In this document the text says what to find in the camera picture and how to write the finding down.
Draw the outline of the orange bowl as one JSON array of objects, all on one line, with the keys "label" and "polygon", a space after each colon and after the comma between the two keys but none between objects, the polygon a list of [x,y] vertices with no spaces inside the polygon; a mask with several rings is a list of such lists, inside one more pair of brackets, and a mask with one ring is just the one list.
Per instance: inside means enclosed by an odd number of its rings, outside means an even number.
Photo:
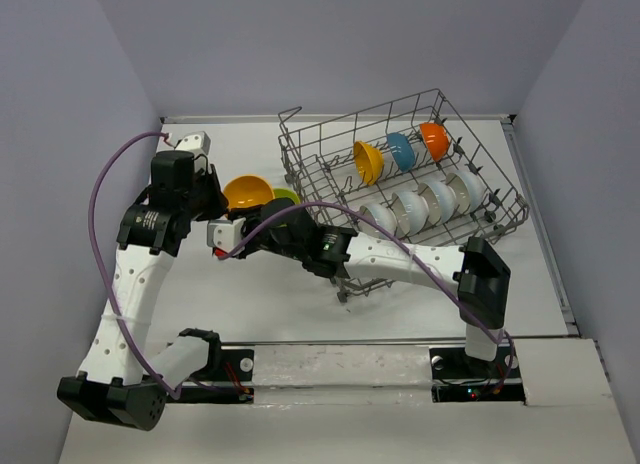
[{"label": "orange bowl", "polygon": [[258,175],[241,175],[232,179],[223,189],[228,201],[227,218],[234,209],[246,209],[264,205],[275,198],[274,189],[269,182]]},{"label": "orange bowl", "polygon": [[372,186],[378,181],[384,168],[384,157],[379,149],[364,141],[355,141],[353,161],[366,186]]}]

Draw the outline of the grey wire dish rack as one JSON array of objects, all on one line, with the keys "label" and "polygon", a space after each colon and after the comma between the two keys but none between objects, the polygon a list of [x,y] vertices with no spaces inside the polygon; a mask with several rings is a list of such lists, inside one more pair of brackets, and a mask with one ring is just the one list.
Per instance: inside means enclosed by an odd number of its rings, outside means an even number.
[{"label": "grey wire dish rack", "polygon": [[387,220],[409,245],[496,243],[529,216],[517,184],[439,89],[298,127],[279,113],[285,180],[305,202]]}]

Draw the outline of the blue bowl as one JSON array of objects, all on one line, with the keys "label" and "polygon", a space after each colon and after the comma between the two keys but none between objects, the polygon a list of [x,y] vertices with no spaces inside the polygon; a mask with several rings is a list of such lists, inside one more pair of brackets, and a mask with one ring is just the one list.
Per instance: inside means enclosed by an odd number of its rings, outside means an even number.
[{"label": "blue bowl", "polygon": [[387,145],[395,164],[401,172],[408,172],[415,163],[415,153],[408,138],[401,133],[393,132],[386,136]]}]

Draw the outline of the white bowl red rim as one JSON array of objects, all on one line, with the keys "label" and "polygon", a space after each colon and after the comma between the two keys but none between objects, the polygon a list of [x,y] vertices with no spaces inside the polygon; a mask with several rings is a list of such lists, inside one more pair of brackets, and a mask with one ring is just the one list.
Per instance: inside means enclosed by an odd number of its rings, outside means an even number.
[{"label": "white bowl red rim", "polygon": [[419,125],[419,131],[431,158],[439,162],[447,154],[450,145],[445,128],[435,122],[424,122]]}]

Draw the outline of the white bowl stack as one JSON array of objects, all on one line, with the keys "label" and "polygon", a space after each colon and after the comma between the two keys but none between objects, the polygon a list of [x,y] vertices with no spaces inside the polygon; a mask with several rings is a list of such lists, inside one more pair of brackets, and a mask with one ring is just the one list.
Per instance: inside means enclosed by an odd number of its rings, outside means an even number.
[{"label": "white bowl stack", "polygon": [[359,227],[362,232],[370,236],[376,236],[380,239],[386,239],[386,236],[379,231],[379,228],[386,230],[394,235],[397,229],[397,220],[394,213],[387,207],[379,203],[367,203],[361,205],[359,214],[367,221],[374,222],[376,227],[360,221]]}]

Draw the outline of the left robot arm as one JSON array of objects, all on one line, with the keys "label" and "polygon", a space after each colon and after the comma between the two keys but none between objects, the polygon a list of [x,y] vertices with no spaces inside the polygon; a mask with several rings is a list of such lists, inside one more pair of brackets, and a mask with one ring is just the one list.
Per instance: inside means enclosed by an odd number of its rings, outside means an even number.
[{"label": "left robot arm", "polygon": [[94,342],[77,373],[60,380],[57,397],[87,421],[150,431],[184,381],[222,360],[217,333],[187,328],[154,361],[144,344],[162,283],[193,221],[227,209],[204,151],[157,153],[151,182],[125,212],[116,269]]}]

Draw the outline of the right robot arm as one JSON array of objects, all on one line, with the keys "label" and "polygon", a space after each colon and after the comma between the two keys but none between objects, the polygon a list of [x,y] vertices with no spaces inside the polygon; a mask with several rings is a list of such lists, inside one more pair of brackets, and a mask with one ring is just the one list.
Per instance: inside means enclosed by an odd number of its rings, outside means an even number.
[{"label": "right robot arm", "polygon": [[257,251],[287,257],[327,279],[378,279],[442,291],[465,323],[465,353],[490,362],[504,330],[511,270],[492,245],[479,237],[461,246],[409,245],[362,217],[371,236],[351,227],[317,223],[310,204],[288,198],[229,212],[210,225],[208,239],[219,259],[245,258]]}]

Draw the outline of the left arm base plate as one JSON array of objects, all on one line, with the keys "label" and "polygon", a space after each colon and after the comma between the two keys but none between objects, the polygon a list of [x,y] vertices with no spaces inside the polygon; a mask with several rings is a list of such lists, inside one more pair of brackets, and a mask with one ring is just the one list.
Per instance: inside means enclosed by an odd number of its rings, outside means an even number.
[{"label": "left arm base plate", "polygon": [[175,404],[252,404],[254,401],[253,348],[222,348],[219,364],[192,374],[182,385]]}]

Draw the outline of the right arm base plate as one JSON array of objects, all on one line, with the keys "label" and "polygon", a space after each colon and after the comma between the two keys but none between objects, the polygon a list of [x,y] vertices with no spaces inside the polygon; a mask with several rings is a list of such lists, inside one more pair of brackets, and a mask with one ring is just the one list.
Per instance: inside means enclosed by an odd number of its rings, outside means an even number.
[{"label": "right arm base plate", "polygon": [[431,348],[429,357],[435,403],[526,401],[517,356],[508,346],[490,362],[469,357],[463,347]]}]

